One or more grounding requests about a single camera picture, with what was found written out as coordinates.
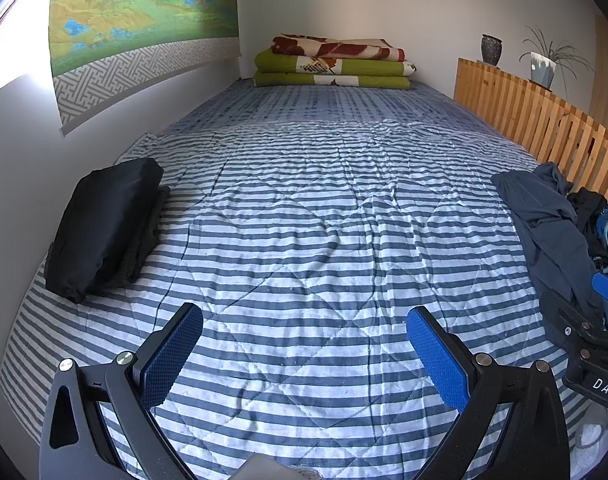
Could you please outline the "black shorts yellow stripes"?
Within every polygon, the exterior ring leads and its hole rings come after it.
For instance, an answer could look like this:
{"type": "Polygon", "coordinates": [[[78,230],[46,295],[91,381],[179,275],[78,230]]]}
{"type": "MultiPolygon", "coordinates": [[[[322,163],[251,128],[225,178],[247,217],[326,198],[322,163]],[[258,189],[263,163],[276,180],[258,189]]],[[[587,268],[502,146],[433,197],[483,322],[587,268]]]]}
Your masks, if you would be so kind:
{"type": "Polygon", "coordinates": [[[567,195],[576,212],[576,226],[588,244],[588,254],[598,270],[608,266],[608,249],[598,233],[598,221],[607,206],[606,198],[596,192],[581,188],[567,195]]]}

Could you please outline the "white cloth at edge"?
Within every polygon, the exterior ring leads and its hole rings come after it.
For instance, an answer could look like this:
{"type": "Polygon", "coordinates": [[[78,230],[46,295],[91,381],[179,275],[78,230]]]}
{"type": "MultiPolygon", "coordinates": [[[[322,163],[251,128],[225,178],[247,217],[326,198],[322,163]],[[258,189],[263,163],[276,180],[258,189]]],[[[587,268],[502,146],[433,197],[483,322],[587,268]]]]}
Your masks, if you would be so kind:
{"type": "Polygon", "coordinates": [[[608,450],[608,426],[584,424],[576,434],[575,450],[585,456],[608,450]]]}

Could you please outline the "dark blue grey garment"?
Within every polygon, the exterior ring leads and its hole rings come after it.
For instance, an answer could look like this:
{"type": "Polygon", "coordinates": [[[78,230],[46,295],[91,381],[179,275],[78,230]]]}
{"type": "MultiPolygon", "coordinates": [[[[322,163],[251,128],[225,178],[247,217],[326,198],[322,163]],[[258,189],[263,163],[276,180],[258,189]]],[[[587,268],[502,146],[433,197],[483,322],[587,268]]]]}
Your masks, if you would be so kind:
{"type": "Polygon", "coordinates": [[[596,266],[566,198],[572,184],[553,162],[532,171],[499,172],[491,182],[510,209],[538,298],[549,290],[557,292],[590,323],[601,326],[603,302],[591,284],[596,266]]]}

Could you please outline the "folded dark knit garment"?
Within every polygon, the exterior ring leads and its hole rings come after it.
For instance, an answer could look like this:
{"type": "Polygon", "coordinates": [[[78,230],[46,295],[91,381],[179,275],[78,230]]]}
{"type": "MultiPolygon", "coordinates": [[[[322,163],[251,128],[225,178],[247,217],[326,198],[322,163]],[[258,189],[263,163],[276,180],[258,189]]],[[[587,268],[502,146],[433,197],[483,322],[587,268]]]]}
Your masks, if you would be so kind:
{"type": "Polygon", "coordinates": [[[155,201],[148,218],[136,229],[133,240],[129,243],[126,256],[113,278],[111,287],[125,287],[139,278],[141,269],[152,250],[159,244],[159,219],[170,194],[170,188],[162,185],[157,189],[155,201]]]}

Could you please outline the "folded black jacket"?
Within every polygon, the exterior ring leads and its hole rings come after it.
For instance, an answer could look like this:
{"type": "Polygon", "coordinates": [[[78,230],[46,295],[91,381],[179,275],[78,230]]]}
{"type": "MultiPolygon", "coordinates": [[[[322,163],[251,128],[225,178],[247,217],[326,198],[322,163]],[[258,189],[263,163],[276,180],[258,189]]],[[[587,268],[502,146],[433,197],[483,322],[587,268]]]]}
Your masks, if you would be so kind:
{"type": "Polygon", "coordinates": [[[77,183],[45,260],[46,289],[79,304],[110,288],[136,229],[148,218],[163,168],[137,158],[77,183]]]}

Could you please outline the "potted spider plant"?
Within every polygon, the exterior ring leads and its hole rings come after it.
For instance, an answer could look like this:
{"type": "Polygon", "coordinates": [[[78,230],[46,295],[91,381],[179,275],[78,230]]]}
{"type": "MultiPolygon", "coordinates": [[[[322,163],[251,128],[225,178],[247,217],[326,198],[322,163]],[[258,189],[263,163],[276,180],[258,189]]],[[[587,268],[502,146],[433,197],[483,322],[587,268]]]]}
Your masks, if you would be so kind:
{"type": "Polygon", "coordinates": [[[529,36],[523,44],[529,44],[532,50],[524,52],[518,58],[528,58],[529,80],[534,84],[550,90],[556,74],[560,74],[564,96],[568,98],[567,75],[578,79],[576,67],[580,66],[589,72],[595,73],[593,65],[580,54],[579,50],[566,40],[553,41],[546,39],[539,26],[527,25],[529,36]]]}

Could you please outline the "dark ceramic vase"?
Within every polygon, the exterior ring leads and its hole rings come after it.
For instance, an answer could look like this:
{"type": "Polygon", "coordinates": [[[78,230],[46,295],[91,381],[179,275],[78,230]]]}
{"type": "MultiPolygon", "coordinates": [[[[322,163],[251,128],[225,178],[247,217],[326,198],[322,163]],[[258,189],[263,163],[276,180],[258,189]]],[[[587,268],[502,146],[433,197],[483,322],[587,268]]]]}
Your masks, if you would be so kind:
{"type": "Polygon", "coordinates": [[[497,66],[502,55],[502,40],[495,36],[482,35],[480,53],[482,53],[482,62],[497,66]]]}

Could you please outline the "striped blue white quilt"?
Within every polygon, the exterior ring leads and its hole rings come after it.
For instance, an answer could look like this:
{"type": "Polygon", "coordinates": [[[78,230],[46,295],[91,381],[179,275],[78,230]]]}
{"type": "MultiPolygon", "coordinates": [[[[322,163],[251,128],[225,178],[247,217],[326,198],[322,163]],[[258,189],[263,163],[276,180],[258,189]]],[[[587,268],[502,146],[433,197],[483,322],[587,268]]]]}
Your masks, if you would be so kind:
{"type": "Polygon", "coordinates": [[[535,157],[427,87],[238,82],[125,160],[169,189],[134,284],[58,297],[37,272],[0,385],[33,439],[59,363],[133,350],[186,302],[203,334],[153,410],[201,479],[255,453],[326,479],[410,479],[456,418],[406,335],[426,307],[473,352],[548,362],[538,295],[494,176],[535,157]]]}

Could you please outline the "green folded blanket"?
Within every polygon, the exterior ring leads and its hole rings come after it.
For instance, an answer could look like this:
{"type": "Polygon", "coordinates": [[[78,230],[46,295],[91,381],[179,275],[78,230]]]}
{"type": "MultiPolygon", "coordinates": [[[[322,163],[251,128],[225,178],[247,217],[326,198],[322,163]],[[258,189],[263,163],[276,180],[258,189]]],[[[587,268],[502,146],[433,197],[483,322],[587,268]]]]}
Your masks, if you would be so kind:
{"type": "Polygon", "coordinates": [[[312,58],[284,55],[267,49],[255,58],[256,87],[339,86],[409,89],[417,70],[410,62],[360,60],[360,58],[312,58]]]}

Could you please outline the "red cream folded blanket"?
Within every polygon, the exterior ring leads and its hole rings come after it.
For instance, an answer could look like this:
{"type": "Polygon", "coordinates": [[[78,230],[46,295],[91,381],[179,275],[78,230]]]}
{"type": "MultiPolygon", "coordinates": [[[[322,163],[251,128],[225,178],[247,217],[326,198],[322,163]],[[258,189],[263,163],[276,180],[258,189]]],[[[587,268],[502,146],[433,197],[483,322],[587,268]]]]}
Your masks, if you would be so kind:
{"type": "Polygon", "coordinates": [[[282,34],[272,39],[276,54],[310,58],[359,58],[404,62],[406,53],[384,39],[333,39],[306,35],[282,34]]]}

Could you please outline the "wooden slatted bed rail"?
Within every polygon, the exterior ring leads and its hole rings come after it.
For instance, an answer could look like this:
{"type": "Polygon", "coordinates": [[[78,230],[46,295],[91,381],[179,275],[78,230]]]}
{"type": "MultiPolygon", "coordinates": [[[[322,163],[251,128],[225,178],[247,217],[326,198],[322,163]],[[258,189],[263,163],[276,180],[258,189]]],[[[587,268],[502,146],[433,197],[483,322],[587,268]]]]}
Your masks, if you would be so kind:
{"type": "Polygon", "coordinates": [[[453,99],[525,148],[554,162],[574,188],[608,199],[608,131],[604,125],[532,81],[459,58],[453,99]]]}

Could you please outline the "landscape wall tapestry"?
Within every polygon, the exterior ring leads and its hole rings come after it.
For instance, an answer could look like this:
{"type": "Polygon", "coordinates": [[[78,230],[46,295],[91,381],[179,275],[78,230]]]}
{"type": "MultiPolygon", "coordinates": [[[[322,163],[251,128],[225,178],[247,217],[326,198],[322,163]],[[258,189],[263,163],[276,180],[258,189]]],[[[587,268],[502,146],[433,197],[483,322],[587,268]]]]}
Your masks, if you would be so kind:
{"type": "Polygon", "coordinates": [[[237,0],[50,0],[62,131],[132,94],[240,54],[237,0]]]}

